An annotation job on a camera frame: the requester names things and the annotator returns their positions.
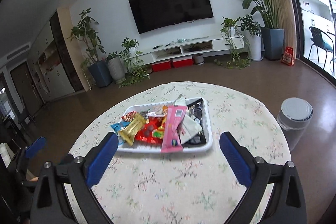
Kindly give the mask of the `blue snack packet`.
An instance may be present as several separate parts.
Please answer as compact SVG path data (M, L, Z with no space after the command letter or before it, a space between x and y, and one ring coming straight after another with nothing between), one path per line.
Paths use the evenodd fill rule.
M121 146L123 143L125 143L125 141L118 132L121 131L122 129L124 129L125 127L127 127L129 124L130 124L130 122L121 121L121 122L118 122L118 123L114 123L110 126L112 128L112 130L118 136L118 145L119 146Z

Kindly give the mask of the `gold foil snack packet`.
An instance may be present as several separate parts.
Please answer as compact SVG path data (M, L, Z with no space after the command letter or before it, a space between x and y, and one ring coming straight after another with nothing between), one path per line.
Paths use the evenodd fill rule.
M135 114L134 119L124 129L118 131L120 137L132 146L135 140L135 136L145 125L145 118L139 113Z

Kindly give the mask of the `dark red foil snack packet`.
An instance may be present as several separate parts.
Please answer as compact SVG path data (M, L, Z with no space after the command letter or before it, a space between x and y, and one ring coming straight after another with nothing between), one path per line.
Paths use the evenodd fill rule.
M124 122L131 122L134 117L137 115L137 112L136 111L130 111L126 114L124 114L121 119L124 121Z

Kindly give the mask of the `red chocolate ball bag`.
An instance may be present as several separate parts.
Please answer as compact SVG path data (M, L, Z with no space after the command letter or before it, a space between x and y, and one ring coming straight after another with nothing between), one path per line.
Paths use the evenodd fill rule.
M161 129L162 117L149 117L135 136L136 141L153 145L161 145L164 131Z

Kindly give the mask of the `orange yellow snack packet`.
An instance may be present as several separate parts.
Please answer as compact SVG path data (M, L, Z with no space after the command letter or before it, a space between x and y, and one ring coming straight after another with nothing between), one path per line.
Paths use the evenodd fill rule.
M153 137L159 138L159 139L163 139L163 136L164 136L168 107L163 106L162 110L163 110L164 116L162 118L161 125L157 129L155 129L152 133Z

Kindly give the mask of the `white long snack pouch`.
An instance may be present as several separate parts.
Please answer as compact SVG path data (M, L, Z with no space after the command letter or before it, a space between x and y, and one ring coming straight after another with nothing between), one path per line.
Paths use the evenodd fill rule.
M190 116L190 110L187 107L185 117L183 118L181 124L178 126L178 133L181 144L187 143L198 133L200 133L202 129L203 128L201 127L201 125Z

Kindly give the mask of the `white plastic tray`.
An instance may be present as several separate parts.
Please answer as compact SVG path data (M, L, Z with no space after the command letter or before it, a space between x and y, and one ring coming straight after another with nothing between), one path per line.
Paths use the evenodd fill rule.
M175 101L134 105L124 115L135 112L129 128L119 129L119 152L196 153L213 145L207 101L178 98Z

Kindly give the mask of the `pink snack packet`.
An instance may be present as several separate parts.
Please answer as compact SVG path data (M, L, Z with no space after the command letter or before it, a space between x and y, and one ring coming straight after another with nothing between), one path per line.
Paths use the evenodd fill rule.
M173 153L183 150L177 129L185 117L186 109L187 106L171 105L168 107L161 153Z

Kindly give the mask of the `clear orange print snack packet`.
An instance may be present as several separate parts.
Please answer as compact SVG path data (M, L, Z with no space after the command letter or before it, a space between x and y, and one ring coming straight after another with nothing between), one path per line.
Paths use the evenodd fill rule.
M165 116L165 105L155 105L152 106L146 113L146 117L164 117Z

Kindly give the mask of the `long black snack packet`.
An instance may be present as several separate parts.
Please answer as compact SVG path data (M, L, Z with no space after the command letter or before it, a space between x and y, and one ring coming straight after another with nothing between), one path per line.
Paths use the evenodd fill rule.
M205 145L207 143L206 137L203 131L203 118L202 118L202 112L203 112L203 100L198 99L195 102L187 105L189 109L190 117L197 122L201 126L201 129L185 144L183 144L183 147L196 147L200 145Z

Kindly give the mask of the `leafy plant in blue pot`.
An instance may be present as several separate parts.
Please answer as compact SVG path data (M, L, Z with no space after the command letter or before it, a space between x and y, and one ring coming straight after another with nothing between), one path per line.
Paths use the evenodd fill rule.
M108 71L106 61L99 56L99 52L106 54L105 48L95 28L99 22L90 15L91 8L80 12L78 23L72 27L70 39L76 39L85 45L84 68L93 77L98 88L111 84L112 77Z

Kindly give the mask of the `white tv cabinet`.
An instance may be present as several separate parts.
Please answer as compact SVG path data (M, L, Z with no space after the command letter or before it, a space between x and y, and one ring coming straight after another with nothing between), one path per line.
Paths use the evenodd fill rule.
M223 35L207 36L200 39L186 40L184 42L173 42L168 46L159 46L156 49L141 50L139 58L144 64L176 59L179 57L229 51L231 49L244 48L244 36L235 35L232 38L225 38Z

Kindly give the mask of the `trailing plant in white pot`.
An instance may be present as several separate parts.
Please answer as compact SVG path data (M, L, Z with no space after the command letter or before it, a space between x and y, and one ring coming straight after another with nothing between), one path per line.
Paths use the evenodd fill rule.
M251 15L223 17L220 32L230 52L227 68L243 69L252 61L262 61L261 27Z

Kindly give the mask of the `black balcony chair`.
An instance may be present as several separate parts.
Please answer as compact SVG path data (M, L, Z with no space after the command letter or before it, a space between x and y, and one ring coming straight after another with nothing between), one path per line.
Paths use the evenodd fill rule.
M312 50L313 46L316 47L318 61L319 61L319 53L318 53L319 48L321 48L322 50L324 50L326 52L326 56L329 52L332 53L333 56L335 56L334 43L333 43L332 38L328 35L328 33L324 32L323 30L321 30L319 28L316 28L314 26L310 26L309 30L310 30L311 36L312 36L310 39L313 43L310 46L310 51L309 51L309 55L308 55L307 59L310 58L311 50ZM323 39L323 35L325 35L326 37L328 37L331 40L331 44L329 44L326 40Z

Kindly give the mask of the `black wall television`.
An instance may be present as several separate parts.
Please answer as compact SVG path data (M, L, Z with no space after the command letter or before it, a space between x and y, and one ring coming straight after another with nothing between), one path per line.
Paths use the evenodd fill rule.
M210 0L128 0L139 34L212 18Z

